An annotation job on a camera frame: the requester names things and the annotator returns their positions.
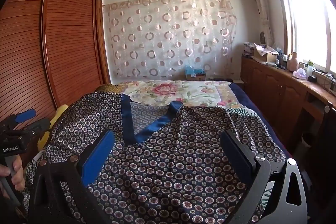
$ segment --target blue satin trim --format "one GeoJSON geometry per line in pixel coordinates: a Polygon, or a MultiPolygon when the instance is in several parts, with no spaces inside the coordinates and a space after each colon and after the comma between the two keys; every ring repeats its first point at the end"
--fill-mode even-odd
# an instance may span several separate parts
{"type": "Polygon", "coordinates": [[[143,130],[141,130],[137,135],[135,135],[137,143],[145,142],[150,136],[153,135],[154,132],[158,131],[166,123],[171,122],[176,117],[176,113],[181,106],[182,103],[180,101],[172,101],[169,104],[168,110],[165,115],[152,122],[150,125],[146,126],[143,130]]]}
{"type": "Polygon", "coordinates": [[[132,100],[128,95],[126,94],[121,95],[121,117],[123,121],[123,139],[124,144],[126,146],[137,143],[134,137],[134,127],[133,127],[130,102],[132,102],[132,100]]]}
{"type": "Polygon", "coordinates": [[[171,122],[178,112],[182,103],[179,101],[173,101],[169,104],[168,110],[165,115],[152,122],[141,130],[137,135],[134,134],[133,119],[131,112],[132,100],[129,96],[121,95],[121,117],[123,121],[123,139],[126,146],[136,143],[145,142],[154,132],[162,128],[166,123],[171,122]]]}

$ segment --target window curtain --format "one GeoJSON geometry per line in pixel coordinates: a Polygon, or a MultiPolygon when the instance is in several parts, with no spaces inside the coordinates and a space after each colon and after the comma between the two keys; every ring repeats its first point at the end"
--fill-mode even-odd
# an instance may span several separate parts
{"type": "Polygon", "coordinates": [[[259,9],[259,15],[261,19],[261,31],[265,37],[265,44],[272,46],[273,45],[273,38],[272,33],[269,27],[268,22],[268,1],[267,0],[257,0],[257,5],[259,9]]]}
{"type": "Polygon", "coordinates": [[[229,0],[130,0],[104,9],[116,81],[183,80],[185,66],[231,77],[237,18],[229,0]]]}

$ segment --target metal screw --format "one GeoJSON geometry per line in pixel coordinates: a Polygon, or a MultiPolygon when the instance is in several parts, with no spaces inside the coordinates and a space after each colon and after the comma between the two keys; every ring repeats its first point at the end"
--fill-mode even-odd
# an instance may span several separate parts
{"type": "Polygon", "coordinates": [[[78,156],[77,155],[73,155],[73,156],[70,157],[70,161],[72,161],[72,162],[75,162],[77,160],[78,160],[78,156]]]}
{"type": "Polygon", "coordinates": [[[40,161],[40,165],[43,166],[43,165],[46,165],[47,164],[47,160],[41,160],[40,161]]]}
{"type": "Polygon", "coordinates": [[[265,157],[263,155],[256,155],[255,157],[257,159],[257,161],[264,161],[265,157]]]}
{"type": "Polygon", "coordinates": [[[290,165],[296,165],[296,161],[295,161],[294,159],[292,159],[292,158],[289,158],[289,159],[288,159],[288,163],[289,163],[290,165]]]}

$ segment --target window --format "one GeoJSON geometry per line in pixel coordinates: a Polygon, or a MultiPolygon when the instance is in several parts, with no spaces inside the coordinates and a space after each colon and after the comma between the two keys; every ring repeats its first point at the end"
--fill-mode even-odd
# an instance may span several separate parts
{"type": "Polygon", "coordinates": [[[336,9],[330,0],[282,0],[285,52],[336,72],[336,9]]]}

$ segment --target wooden wardrobe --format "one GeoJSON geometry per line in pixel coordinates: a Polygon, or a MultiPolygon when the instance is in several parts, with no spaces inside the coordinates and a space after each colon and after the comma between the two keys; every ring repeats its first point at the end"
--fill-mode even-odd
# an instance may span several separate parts
{"type": "Polygon", "coordinates": [[[35,120],[51,118],[59,106],[108,81],[96,3],[6,1],[0,10],[0,121],[30,108],[35,120]]]}

